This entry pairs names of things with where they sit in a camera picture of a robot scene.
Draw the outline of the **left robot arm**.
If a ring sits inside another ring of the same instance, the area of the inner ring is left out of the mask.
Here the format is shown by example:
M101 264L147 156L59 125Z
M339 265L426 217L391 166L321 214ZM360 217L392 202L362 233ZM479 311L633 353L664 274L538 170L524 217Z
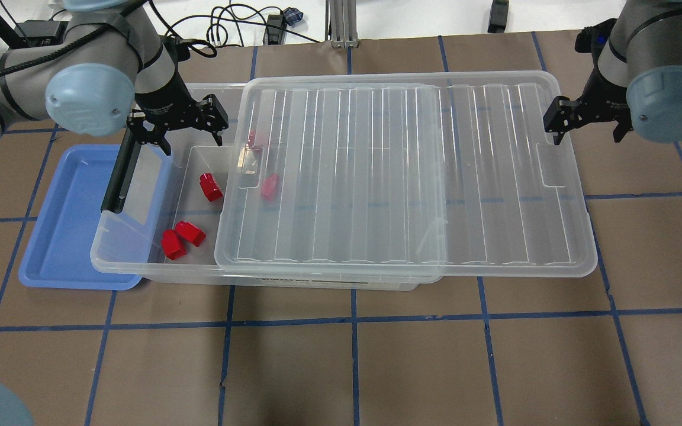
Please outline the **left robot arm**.
M170 156L170 131L193 128L217 144L229 118L214 95L197 101L143 1L67 1L60 45L0 52L0 138L16 123L52 120L77 134L129 129Z

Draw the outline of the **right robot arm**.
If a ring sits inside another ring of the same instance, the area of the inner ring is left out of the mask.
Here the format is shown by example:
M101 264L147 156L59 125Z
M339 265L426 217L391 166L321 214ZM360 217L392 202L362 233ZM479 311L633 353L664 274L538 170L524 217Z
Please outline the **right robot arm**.
M544 113L555 144L609 122L617 143L631 131L682 142L682 1L628 1L619 17L582 29L575 50L591 56L593 69L577 99L558 95Z

